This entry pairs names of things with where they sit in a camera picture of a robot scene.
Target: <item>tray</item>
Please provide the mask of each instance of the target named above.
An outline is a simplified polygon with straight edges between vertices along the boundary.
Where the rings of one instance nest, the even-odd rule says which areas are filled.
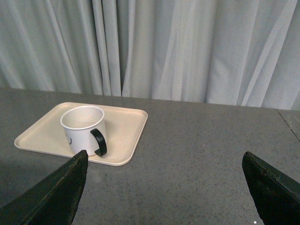
[[[60,117],[69,109],[88,105],[65,102],[55,106],[35,124],[15,139],[15,146],[29,150],[71,158],[74,153],[69,148]],[[148,115],[143,110],[96,105],[105,112],[107,132],[107,154],[102,157],[90,156],[89,161],[105,165],[119,166],[129,162],[140,139]]]

